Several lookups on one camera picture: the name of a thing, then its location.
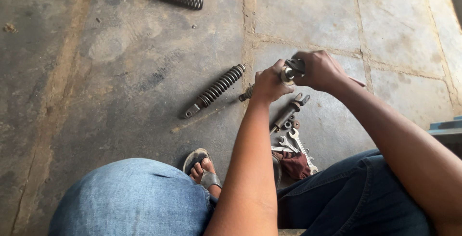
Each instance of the leg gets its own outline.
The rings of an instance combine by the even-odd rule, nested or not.
[[[430,235],[429,224],[378,150],[278,191],[278,226],[304,235]]]
[[[49,235],[201,235],[210,194],[179,169],[131,158],[97,168],[64,195]]]

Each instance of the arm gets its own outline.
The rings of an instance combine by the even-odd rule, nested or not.
[[[277,201],[269,139],[269,104],[293,87],[279,79],[283,60],[258,72],[207,235],[277,235]]]
[[[349,79],[326,52],[299,52],[311,86],[340,100],[371,136],[407,192],[441,234],[462,231],[462,161],[435,138]]]

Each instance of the denim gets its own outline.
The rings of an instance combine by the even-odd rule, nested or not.
[[[277,192],[278,227],[303,235],[430,235],[430,221],[378,150]],[[201,235],[216,198],[181,170],[131,158],[91,171],[68,189],[49,235]]]

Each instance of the spanner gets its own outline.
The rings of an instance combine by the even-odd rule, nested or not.
[[[284,148],[284,147],[271,147],[271,151],[287,151],[287,152],[293,152],[289,148]]]
[[[313,165],[311,163],[311,160],[315,160],[312,156],[308,156],[307,152],[305,151],[305,149],[303,148],[303,145],[302,145],[302,142],[300,141],[300,139],[298,138],[298,130],[296,128],[292,128],[294,133],[289,133],[289,136],[292,138],[292,139],[295,139],[295,141],[297,142],[298,144],[298,147],[300,148],[300,150],[302,151],[302,153],[306,156],[306,163],[308,164],[308,167],[310,168],[311,172],[310,174],[313,174],[313,171],[316,170],[316,172],[319,172],[319,170],[317,170],[317,167],[315,165]]]
[[[291,150],[293,150],[293,152],[295,153],[298,153],[300,152],[300,150],[298,150],[297,148],[295,148],[294,146],[292,146],[288,141],[287,141],[287,138],[286,136],[280,136],[282,138],[282,142],[279,142],[279,144],[281,146],[287,146],[289,147]]]

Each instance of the shock absorber rod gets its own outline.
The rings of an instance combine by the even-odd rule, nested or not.
[[[230,86],[232,86],[238,79],[242,77],[245,72],[245,65],[238,64],[226,73],[224,73],[218,80],[216,80],[209,88],[200,94],[196,103],[193,104],[184,114],[184,118],[188,119],[196,114],[200,109],[209,107],[220,95],[222,95]]]

